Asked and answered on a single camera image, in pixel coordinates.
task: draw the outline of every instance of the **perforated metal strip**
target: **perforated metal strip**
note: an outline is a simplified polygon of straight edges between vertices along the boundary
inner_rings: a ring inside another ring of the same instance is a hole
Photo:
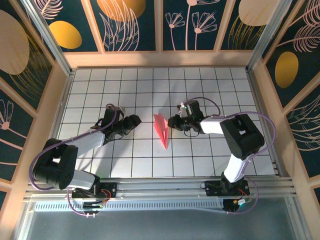
[[[76,210],[81,210],[80,203],[72,206]],[[103,208],[103,211],[143,211],[143,210],[187,210],[194,208],[221,209],[223,200],[159,200],[159,201],[110,201]],[[67,201],[37,202],[34,210],[36,212],[69,212],[71,211]]]

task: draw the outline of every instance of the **yellow circle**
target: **yellow circle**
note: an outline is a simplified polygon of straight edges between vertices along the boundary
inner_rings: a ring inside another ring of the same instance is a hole
[[[0,69],[11,75],[22,73],[29,54],[25,30],[13,16],[0,10]]]
[[[116,21],[127,21],[128,15],[125,11],[124,4],[135,14],[135,17],[140,17],[146,9],[146,0],[97,0],[102,12],[109,18]]]
[[[272,17],[279,0],[241,0],[240,20],[249,26],[266,25]]]
[[[76,49],[82,44],[79,31],[66,21],[55,21],[49,28],[57,43],[66,49]]]
[[[286,51],[280,55],[275,65],[275,82],[280,88],[289,87],[295,80],[299,69],[297,56]]]

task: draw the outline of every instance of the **paper airplane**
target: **paper airplane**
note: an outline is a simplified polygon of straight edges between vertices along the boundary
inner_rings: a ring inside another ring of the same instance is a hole
[[[156,132],[158,133],[163,146],[165,149],[168,148],[168,121],[162,116],[162,114],[154,114],[154,128]]]

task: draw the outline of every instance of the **white grid floor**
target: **white grid floor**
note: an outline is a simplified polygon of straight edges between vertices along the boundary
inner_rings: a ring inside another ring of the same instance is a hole
[[[126,116],[138,115],[142,123],[123,139],[80,156],[78,170],[101,178],[220,176],[231,154],[221,135],[186,137],[170,129],[165,150],[153,126],[153,114],[162,113],[168,119],[178,114],[178,104],[194,97],[212,99],[225,115],[256,111],[244,68],[79,69],[58,138],[86,132],[103,117],[104,106],[112,103],[125,107]],[[204,114],[217,113],[210,102],[198,101]],[[263,132],[259,118],[251,119]],[[266,152],[247,166],[245,174],[274,175],[274,169]]]

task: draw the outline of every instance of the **robotic arm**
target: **robotic arm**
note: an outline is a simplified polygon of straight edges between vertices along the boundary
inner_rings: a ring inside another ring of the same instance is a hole
[[[97,131],[111,123],[115,114],[115,121],[109,127]],[[107,107],[104,117],[87,131],[90,134],[62,144],[41,155],[32,170],[33,178],[61,190],[67,187],[78,188],[97,196],[102,188],[100,178],[92,173],[75,170],[77,157],[93,148],[114,141],[116,135],[128,135],[140,123],[141,120],[137,115],[124,117],[123,109]],[[61,142],[62,140],[51,138],[45,143],[43,149]]]
[[[224,135],[231,156],[227,168],[221,175],[220,186],[222,193],[227,195],[242,184],[248,159],[265,144],[264,137],[247,114],[230,119],[204,117],[196,100],[177,107],[180,115],[171,117],[168,127],[178,131],[193,129],[198,134]]]

